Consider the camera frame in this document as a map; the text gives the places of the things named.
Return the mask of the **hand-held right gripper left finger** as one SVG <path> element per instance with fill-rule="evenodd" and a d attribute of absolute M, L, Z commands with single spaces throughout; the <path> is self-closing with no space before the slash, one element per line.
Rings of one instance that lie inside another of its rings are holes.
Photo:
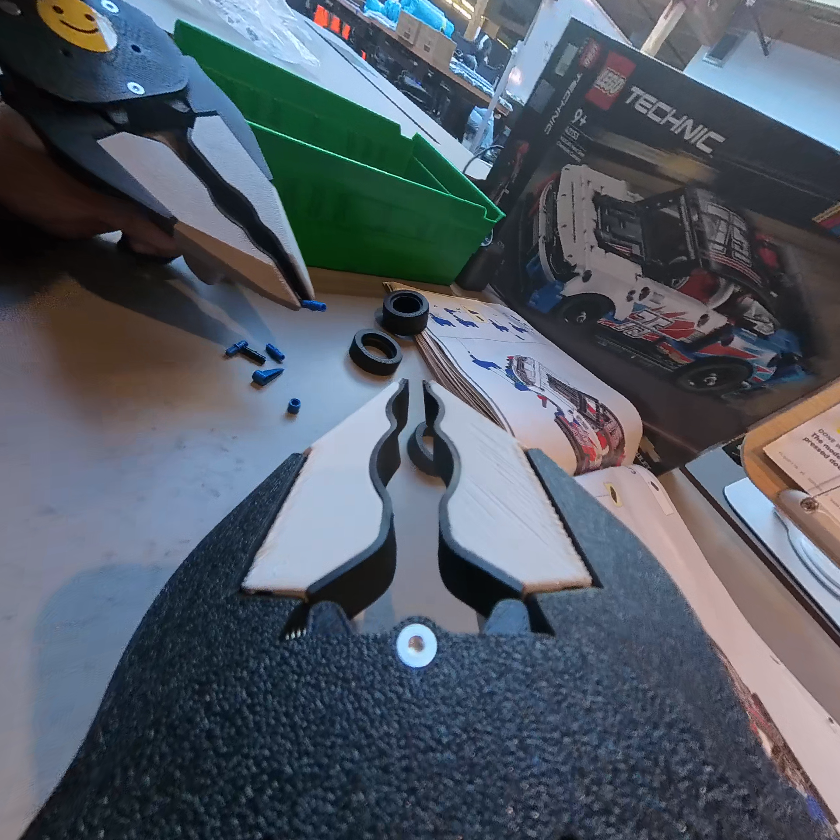
<path fill-rule="evenodd" d="M 356 617 L 387 591 L 396 572 L 387 487 L 401 465 L 409 394 L 408 380 L 389 384 L 306 450 L 243 593 L 332 602 Z"/>

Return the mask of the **blue wrapped bundle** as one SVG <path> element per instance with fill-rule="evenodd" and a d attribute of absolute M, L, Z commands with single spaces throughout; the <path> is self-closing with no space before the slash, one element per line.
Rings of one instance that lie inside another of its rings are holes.
<path fill-rule="evenodd" d="M 429 1 L 365 1 L 362 12 L 367 15 L 379 15 L 381 18 L 387 18 L 391 22 L 392 28 L 396 27 L 400 13 L 405 12 L 447 37 L 451 37 L 455 33 L 454 23 L 445 16 L 440 8 Z"/>

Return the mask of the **open instruction booklet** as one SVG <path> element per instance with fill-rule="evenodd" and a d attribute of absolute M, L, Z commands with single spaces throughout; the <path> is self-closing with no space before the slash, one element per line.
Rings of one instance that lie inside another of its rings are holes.
<path fill-rule="evenodd" d="M 663 563 L 717 646 L 750 728 L 814 816 L 838 827 L 838 721 L 742 614 L 658 478 L 634 463 L 633 405 L 512 310 L 423 291 L 415 337 L 433 378 L 515 437 L 559 461 Z"/>

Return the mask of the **grey desk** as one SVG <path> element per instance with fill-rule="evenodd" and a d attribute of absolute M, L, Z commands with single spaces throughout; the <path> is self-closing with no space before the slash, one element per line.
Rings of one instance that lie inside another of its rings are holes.
<path fill-rule="evenodd" d="M 67 770 L 177 566 L 387 383 L 348 359 L 372 288 L 293 313 L 106 239 L 2 265 L 2 838 Z M 266 363 L 224 356 L 240 340 Z"/>

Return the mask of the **long wooden workbench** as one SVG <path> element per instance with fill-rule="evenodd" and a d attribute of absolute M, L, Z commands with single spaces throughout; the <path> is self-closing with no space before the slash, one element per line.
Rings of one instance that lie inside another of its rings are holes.
<path fill-rule="evenodd" d="M 398 43 L 387 18 L 363 14 L 363 3 L 310 2 L 314 21 L 347 41 L 362 58 L 391 81 L 450 133 L 461 135 L 474 107 L 488 109 L 494 90 L 454 57 L 437 68 Z"/>

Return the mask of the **black power adapter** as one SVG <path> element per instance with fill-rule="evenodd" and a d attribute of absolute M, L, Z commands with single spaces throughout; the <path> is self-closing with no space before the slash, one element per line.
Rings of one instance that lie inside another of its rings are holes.
<path fill-rule="evenodd" d="M 506 268 L 506 246 L 501 241 L 492 241 L 480 246 L 458 273 L 454 283 L 463 290 L 482 292 L 504 274 Z"/>

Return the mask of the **green box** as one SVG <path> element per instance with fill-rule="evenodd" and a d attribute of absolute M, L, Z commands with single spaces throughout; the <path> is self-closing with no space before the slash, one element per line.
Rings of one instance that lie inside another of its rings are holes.
<path fill-rule="evenodd" d="M 452 284 L 504 218 L 419 133 L 178 20 L 254 131 L 308 267 Z"/>

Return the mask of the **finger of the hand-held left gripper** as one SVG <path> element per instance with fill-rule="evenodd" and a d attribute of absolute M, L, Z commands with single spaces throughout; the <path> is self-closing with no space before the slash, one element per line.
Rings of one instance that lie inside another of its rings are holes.
<path fill-rule="evenodd" d="M 226 215 L 269 258 L 291 299 L 309 300 L 313 288 L 308 269 L 270 175 L 218 115 L 196 118 L 189 131 L 189 152 L 194 172 Z"/>
<path fill-rule="evenodd" d="M 216 207 L 207 187 L 169 145 L 126 132 L 98 143 L 171 212 L 174 237 L 197 277 L 208 284 L 234 281 L 284 307 L 301 308 L 270 257 Z"/>

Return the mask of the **clear plastic bag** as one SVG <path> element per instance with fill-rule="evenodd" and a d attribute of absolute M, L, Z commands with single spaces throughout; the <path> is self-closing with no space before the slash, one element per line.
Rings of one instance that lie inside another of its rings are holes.
<path fill-rule="evenodd" d="M 320 68 L 308 26 L 285 1 L 207 1 L 257 54 L 310 70 Z"/>

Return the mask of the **white flat pad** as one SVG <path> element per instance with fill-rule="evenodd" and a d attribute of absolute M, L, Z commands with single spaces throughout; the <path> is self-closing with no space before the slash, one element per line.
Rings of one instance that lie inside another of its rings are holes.
<path fill-rule="evenodd" d="M 774 566 L 834 624 L 839 623 L 839 569 L 748 479 L 724 488 L 730 508 Z"/>

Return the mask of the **black toy car box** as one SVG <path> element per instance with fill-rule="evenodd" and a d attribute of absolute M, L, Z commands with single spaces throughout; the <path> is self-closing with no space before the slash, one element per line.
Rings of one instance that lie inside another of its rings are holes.
<path fill-rule="evenodd" d="M 681 467 L 838 378 L 838 163 L 571 18 L 490 173 L 490 283 Z"/>

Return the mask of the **instruction sheet on stand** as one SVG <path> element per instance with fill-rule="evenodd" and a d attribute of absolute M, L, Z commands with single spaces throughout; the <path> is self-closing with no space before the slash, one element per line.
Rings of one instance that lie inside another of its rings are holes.
<path fill-rule="evenodd" d="M 820 509 L 763 452 L 766 445 L 825 410 L 839 405 L 839 380 L 777 413 L 749 431 L 742 444 L 742 466 L 751 482 L 783 511 L 833 562 L 839 562 L 839 521 Z"/>

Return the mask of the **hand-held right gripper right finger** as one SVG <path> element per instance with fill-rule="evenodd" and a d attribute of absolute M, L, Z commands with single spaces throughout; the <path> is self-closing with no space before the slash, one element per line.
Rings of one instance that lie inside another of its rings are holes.
<path fill-rule="evenodd" d="M 439 504 L 438 568 L 477 614 L 501 601 L 590 588 L 587 568 L 526 450 L 449 390 L 423 383 Z"/>

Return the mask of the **black rubber tyre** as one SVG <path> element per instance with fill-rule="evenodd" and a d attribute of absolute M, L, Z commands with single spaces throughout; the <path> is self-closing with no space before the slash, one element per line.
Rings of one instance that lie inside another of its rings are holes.
<path fill-rule="evenodd" d="M 434 430 L 420 422 L 407 439 L 406 452 L 414 466 L 427 476 L 448 480 L 453 471 L 454 457 Z"/>
<path fill-rule="evenodd" d="M 425 330 L 428 320 L 429 303 L 422 293 L 411 289 L 399 289 L 385 296 L 381 325 L 386 331 L 412 337 Z"/>
<path fill-rule="evenodd" d="M 362 371 L 380 376 L 393 375 L 403 361 L 399 344 L 384 332 L 361 329 L 349 347 L 351 361 Z"/>

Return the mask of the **person's left hand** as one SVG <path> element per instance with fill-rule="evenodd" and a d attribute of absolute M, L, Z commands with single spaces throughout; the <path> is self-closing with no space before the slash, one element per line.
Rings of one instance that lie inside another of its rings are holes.
<path fill-rule="evenodd" d="M 142 208 L 79 181 L 48 154 L 28 123 L 1 105 L 1 205 L 13 217 L 67 240 L 120 231 L 133 252 L 171 260 L 182 252 L 174 237 Z"/>

